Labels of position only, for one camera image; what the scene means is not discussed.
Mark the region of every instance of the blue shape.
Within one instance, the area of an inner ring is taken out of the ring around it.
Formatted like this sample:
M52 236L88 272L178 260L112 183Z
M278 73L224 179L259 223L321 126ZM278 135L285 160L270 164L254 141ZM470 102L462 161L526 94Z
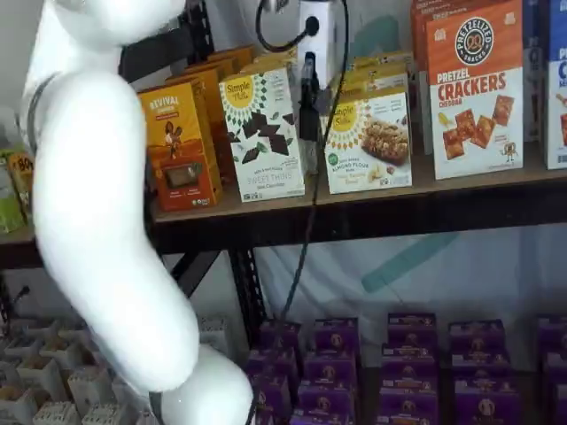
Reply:
M421 266L438 252L443 251L457 237L458 233L427 235L399 254L387 260L375 271L362 278L362 287L368 293L381 290L397 281L404 274Z

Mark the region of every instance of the chocolate image on box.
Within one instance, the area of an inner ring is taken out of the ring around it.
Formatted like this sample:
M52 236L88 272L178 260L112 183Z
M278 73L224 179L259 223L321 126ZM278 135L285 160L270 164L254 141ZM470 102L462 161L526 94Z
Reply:
M447 159L451 160L464 155L462 140L456 128L443 133L443 142L445 143Z
M258 148L252 148L246 152L245 157L242 159L242 163L246 164L248 162L254 161L258 155L260 155L260 150Z
M286 157L290 154L285 137L282 135L271 135L269 137L269 145L272 148L272 152L285 155Z
M471 141L478 147L486 149L493 135L494 127L496 127L494 120L481 115L478 119L476 134Z
M514 97L498 95L494 105L493 120L501 126L506 127L514 106Z
M395 166L402 166L409 156L408 134L381 120L372 120L364 128L361 147L370 156Z
M277 126L277 125L270 126L269 124L267 124L266 126L264 126L260 129L260 132L258 133L258 135L260 137L270 137L272 135L276 135L277 130L279 130L279 128L280 128L280 126Z
M472 109L458 113L454 120L457 122L457 133L462 141L472 139L475 136L475 116Z

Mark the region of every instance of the pretzel crackers box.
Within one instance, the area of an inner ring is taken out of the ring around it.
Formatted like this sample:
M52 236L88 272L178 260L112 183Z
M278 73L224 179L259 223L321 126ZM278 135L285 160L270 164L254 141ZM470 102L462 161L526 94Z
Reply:
M546 36L544 155L549 169L567 167L567 3L543 2Z
M288 68L266 64L220 87L242 201L305 195Z
M161 209L216 205L222 193L221 177L199 81L149 89L139 98Z
M430 20L426 34L436 178L522 167L520 1Z

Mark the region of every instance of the black cable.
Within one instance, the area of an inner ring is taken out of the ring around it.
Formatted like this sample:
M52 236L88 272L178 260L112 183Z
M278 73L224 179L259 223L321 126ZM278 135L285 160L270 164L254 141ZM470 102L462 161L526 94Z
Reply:
M307 26L306 26L306 30L303 31L303 33L301 33L293 41L288 42L287 44L285 44L285 46L281 46L281 47L272 46L271 44L266 42L266 40L262 36L260 22L261 22L261 13L262 13L262 10L264 8L265 1L266 0L260 0L260 4L258 6L258 11L256 12L256 34L258 35L258 39L260 40L260 43L267 50L275 51L275 52L287 51L287 50L295 47L306 36ZM329 121L327 122L327 127L325 128L325 133L324 133L322 139L320 139L319 146L317 146L318 149L323 150L323 151L325 149L325 145L327 144L327 141L329 140L330 129L332 127L333 119L335 117L335 112L337 111L338 100L340 99L340 93L341 93L342 88L343 88L343 83L345 82L346 68L348 66L348 45L349 45L348 5L346 4L346 0L341 0L341 3L343 4L343 8L345 10L345 50L343 52L343 62L342 62L342 65L341 65L341 70L340 70L340 80L338 81L337 93L335 95L335 98L333 100L333 105L332 105L331 110L330 110ZM315 225L315 216L316 216L316 212L317 212L317 197L319 195L319 178L320 178L321 174L322 174L322 161L319 161L317 163L317 174L315 175L315 178L314 178L314 185L315 186L314 186L314 189L313 189L313 198L311 200L311 206L309 207L309 216L308 216L308 219L307 219L307 228L306 228L306 232L305 232L305 240L304 240L304 243L301 247L301 253L299 255L298 268L296 269L295 275L293 276L293 283L291 284L290 292L288 293L288 297L287 297L287 300L285 302L285 306L283 307L282 313L280 314L280 317L277 321L276 338L275 338L276 342L279 340L279 336L282 335L282 333L284 332L285 321L286 321L287 315L288 315L288 313L291 309L291 304L293 303L293 299L295 297L295 293L297 292L297 289L298 289L298 286L299 286L299 281L301 279L301 274L302 274L303 268L305 266L305 261L306 261L306 257L307 257L307 249L308 249L309 244L311 242L311 235L313 234L313 227ZM258 393L257 393L257 391L255 391L253 398L252 398L252 404L251 404L250 410L248 412L248 419L246 421L246 425L252 424L252 419L254 417L254 414L256 413L256 401L257 401L257 399L258 399Z

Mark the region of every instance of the pretzel logo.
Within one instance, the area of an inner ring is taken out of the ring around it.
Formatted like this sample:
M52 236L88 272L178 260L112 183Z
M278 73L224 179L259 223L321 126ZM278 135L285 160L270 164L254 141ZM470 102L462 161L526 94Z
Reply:
M482 64L493 49L493 28L484 18L466 20L454 39L457 57L467 66Z

